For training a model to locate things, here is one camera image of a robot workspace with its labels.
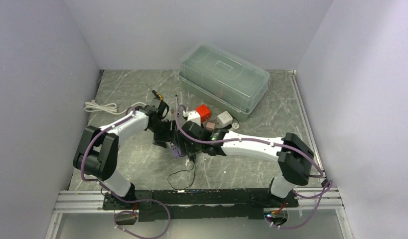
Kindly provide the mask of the purple USB hub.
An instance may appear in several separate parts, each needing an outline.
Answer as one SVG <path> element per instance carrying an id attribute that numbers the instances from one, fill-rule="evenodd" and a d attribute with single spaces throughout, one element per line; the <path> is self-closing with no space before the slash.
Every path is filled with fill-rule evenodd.
<path id="1" fill-rule="evenodd" d="M 186 156 L 186 154 L 182 154 L 178 147 L 174 144 L 171 145 L 170 150 L 174 158 L 181 158 Z"/>

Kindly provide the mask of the black TP-Link power adapter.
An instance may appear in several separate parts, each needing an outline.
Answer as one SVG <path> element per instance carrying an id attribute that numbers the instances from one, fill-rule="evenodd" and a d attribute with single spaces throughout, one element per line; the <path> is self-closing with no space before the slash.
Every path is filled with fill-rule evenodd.
<path id="1" fill-rule="evenodd" d="M 169 184 L 169 186 L 173 189 L 173 190 L 176 190 L 176 191 L 183 191 L 183 190 L 187 190 L 187 189 L 190 189 L 192 186 L 193 186 L 193 184 L 195 183 L 195 179 L 196 179 L 196 157 L 195 156 L 192 156 L 192 157 L 190 157 L 190 156 L 187 156 L 187 159 L 186 159 L 186 162 L 185 162 L 185 169 L 182 169 L 182 170 L 178 170 L 178 171 L 175 171 L 175 172 L 173 172 L 173 173 L 170 173 L 168 176 L 167 176 L 167 183 Z M 192 163 L 192 166 L 190 167 L 190 168 L 187 168 L 187 166 L 188 166 L 188 164 L 189 164 L 189 162 L 191 162 Z M 175 187 L 173 184 L 172 184 L 172 182 L 171 182 L 171 177 L 172 176 L 175 176 L 175 175 L 177 175 L 177 174 L 180 174 L 180 173 L 184 173 L 184 172 L 189 172 L 189 171 L 191 171 L 191 172 L 193 172 L 193 174 L 192 174 L 192 178 L 191 178 L 191 181 L 190 181 L 190 183 L 187 185 L 187 186 L 184 186 L 184 187 Z"/>

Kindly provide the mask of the pink USB adapter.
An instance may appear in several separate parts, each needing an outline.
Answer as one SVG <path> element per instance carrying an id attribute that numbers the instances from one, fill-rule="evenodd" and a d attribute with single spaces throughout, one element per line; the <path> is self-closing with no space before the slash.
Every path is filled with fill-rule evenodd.
<path id="1" fill-rule="evenodd" d="M 205 128 L 208 131 L 213 131 L 216 128 L 216 124 L 213 123 L 213 122 L 207 122 L 206 125 L 205 125 Z"/>

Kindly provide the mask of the red power socket cube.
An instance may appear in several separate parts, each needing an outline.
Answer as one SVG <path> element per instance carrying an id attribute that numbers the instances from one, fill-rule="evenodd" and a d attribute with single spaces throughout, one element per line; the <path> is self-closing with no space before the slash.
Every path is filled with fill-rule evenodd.
<path id="1" fill-rule="evenodd" d="M 205 122 L 205 121 L 207 121 L 207 120 L 209 120 L 211 118 L 212 113 L 205 104 L 202 104 L 202 105 L 196 107 L 195 110 L 200 115 L 201 123 L 203 123 L 203 122 Z"/>

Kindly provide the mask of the white tiger cube socket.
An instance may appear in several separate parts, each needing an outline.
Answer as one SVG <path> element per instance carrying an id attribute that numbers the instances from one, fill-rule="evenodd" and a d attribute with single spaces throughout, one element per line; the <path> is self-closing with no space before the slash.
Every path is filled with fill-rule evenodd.
<path id="1" fill-rule="evenodd" d="M 233 117 L 229 114 L 228 111 L 224 111 L 217 115 L 216 122 L 219 127 L 226 127 L 231 124 L 233 121 Z"/>

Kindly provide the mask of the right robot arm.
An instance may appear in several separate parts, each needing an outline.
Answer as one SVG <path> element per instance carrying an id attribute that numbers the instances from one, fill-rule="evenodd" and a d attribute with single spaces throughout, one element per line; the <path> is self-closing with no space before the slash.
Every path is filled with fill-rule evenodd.
<path id="1" fill-rule="evenodd" d="M 211 156 L 248 156 L 277 162 L 280 173 L 272 179 L 267 193 L 267 200 L 274 207 L 284 203 L 294 187 L 308 183 L 314 152 L 294 133 L 263 138 L 224 128 L 208 131 L 191 121 L 179 132 L 194 147 Z"/>

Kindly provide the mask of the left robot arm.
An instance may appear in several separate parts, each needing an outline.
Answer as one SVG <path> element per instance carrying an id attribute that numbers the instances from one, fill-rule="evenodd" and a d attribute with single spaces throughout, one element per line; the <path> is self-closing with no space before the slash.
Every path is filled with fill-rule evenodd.
<path id="1" fill-rule="evenodd" d="M 166 102 L 154 98 L 148 105 L 129 108 L 125 116 L 108 125 L 86 127 L 73 159 L 81 180 L 98 183 L 116 197 L 121 208 L 131 208 L 136 202 L 136 190 L 117 170 L 119 147 L 134 134 L 149 130 L 153 133 L 152 143 L 167 148 L 174 130 L 172 122 L 165 119 L 169 112 Z"/>

